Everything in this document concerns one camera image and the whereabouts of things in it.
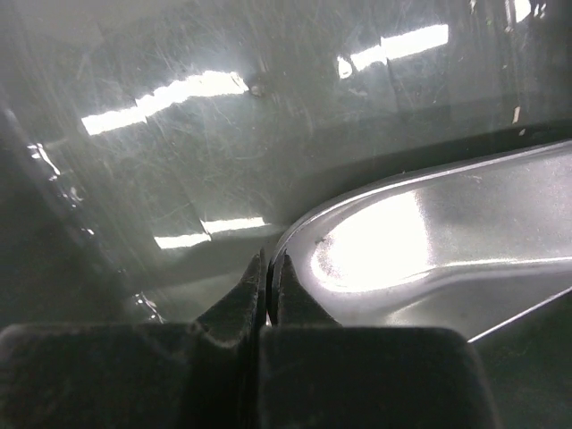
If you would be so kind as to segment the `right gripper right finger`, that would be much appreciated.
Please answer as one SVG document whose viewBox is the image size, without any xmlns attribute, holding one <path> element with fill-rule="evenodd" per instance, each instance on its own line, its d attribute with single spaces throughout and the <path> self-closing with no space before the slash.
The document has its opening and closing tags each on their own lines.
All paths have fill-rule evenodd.
<svg viewBox="0 0 572 429">
<path fill-rule="evenodd" d="M 343 327 L 273 267 L 272 326 L 259 334 L 262 428 L 495 428 L 481 362 L 452 330 Z"/>
</svg>

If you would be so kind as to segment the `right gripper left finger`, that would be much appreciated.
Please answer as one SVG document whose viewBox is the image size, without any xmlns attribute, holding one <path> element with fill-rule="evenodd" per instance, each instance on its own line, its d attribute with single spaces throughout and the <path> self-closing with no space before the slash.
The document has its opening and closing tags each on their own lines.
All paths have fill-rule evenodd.
<svg viewBox="0 0 572 429">
<path fill-rule="evenodd" d="M 1 333 L 4 428 L 249 428 L 264 257 L 185 323 L 14 324 Z"/>
</svg>

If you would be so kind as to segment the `silver metal scoop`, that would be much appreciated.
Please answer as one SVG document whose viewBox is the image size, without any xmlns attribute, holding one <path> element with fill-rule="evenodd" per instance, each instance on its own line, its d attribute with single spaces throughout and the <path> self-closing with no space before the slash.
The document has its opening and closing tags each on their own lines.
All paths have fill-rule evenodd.
<svg viewBox="0 0 572 429">
<path fill-rule="evenodd" d="M 271 260 L 346 326 L 478 341 L 571 290 L 567 140 L 378 181 L 315 208 Z"/>
</svg>

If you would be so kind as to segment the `dark grey litter tray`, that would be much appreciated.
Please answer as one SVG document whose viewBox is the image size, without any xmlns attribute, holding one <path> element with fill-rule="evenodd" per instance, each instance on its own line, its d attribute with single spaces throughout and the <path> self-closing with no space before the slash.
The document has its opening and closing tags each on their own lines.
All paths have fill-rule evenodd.
<svg viewBox="0 0 572 429">
<path fill-rule="evenodd" d="M 262 428 L 259 334 L 294 223 L 563 140 L 568 1 L 4 1 L 1 333 L 190 322 L 262 254 Z M 571 290 L 461 336 L 495 428 L 570 427 Z"/>
</svg>

